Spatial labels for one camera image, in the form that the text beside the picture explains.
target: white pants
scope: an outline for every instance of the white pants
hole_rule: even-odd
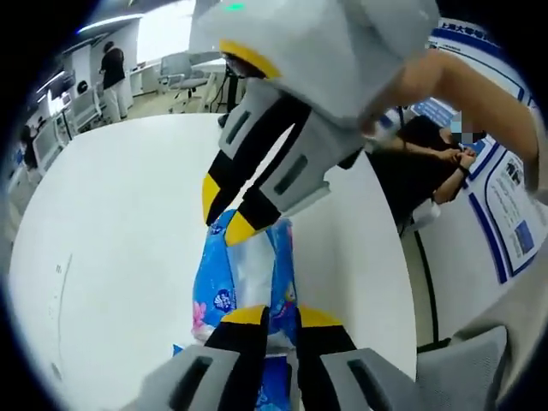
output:
[[[128,115],[128,107],[124,101],[122,94],[122,84],[124,80],[118,81],[116,84],[104,90],[104,101],[106,103],[107,114],[112,122],[119,122],[121,117]]]

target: wristwatch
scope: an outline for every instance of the wristwatch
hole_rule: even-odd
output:
[[[462,174],[464,174],[465,177],[470,176],[470,170],[462,166],[462,164],[459,164],[459,170],[462,171]]]

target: white table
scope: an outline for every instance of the white table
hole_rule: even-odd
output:
[[[209,97],[213,85],[217,80],[217,75],[223,74],[226,71],[226,61],[223,58],[218,58],[217,60],[213,60],[210,62],[195,64],[194,66],[192,66],[192,70],[209,73],[209,78],[207,79],[207,83],[205,84],[205,90],[202,94],[202,98],[198,106],[198,112],[202,113],[204,111],[204,108],[206,107],[207,98]]]
[[[68,145],[32,197],[9,293],[37,366],[76,409],[120,408],[172,344],[193,341],[201,185],[219,133],[209,114],[94,129]],[[381,187],[365,156],[329,179],[333,194],[293,217],[298,298],[414,378],[411,287]]]

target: black t-shirt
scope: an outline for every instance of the black t-shirt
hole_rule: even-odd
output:
[[[407,143],[440,152],[460,149],[456,143],[447,144],[439,130],[440,127],[428,117],[417,116],[404,124],[397,135]],[[368,157],[396,223],[406,221],[413,210],[431,198],[458,168],[456,164],[407,151],[378,150]]]
[[[126,78],[123,72],[123,51],[112,48],[106,52],[101,61],[101,70],[104,70],[103,89],[114,86],[118,81]]]

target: green indicator light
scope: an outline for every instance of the green indicator light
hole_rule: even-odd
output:
[[[243,3],[232,3],[226,6],[226,9],[230,11],[237,11],[237,10],[242,10],[244,7],[246,6]]]

